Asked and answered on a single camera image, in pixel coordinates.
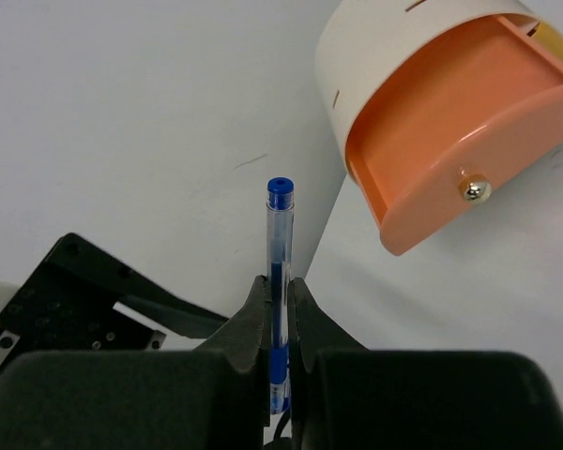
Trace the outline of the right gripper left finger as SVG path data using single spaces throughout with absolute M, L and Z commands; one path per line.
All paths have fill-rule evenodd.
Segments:
M 269 289 L 191 351 L 31 352 L 0 375 L 0 449 L 260 449 Z

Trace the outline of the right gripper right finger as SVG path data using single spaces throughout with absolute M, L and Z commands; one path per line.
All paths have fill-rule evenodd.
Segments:
M 563 412 L 515 352 L 369 350 L 288 293 L 296 449 L 563 449 Z

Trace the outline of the blue pen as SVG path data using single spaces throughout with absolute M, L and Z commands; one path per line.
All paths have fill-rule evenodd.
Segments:
M 294 183 L 275 177 L 267 183 L 266 265 L 271 291 L 270 413 L 284 413 L 290 402 L 288 288 L 294 229 Z

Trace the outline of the cream drawer cabinet shell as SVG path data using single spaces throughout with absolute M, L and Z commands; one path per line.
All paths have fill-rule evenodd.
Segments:
M 512 16 L 525 31 L 540 21 L 520 1 L 342 1 L 315 51 L 315 72 L 342 156 L 359 113 L 386 79 L 427 43 L 486 16 Z

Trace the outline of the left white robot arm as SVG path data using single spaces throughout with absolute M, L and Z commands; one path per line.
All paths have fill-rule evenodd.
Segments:
M 171 333 L 206 339 L 226 321 L 68 233 L 0 311 L 0 372 L 35 351 L 157 351 Z

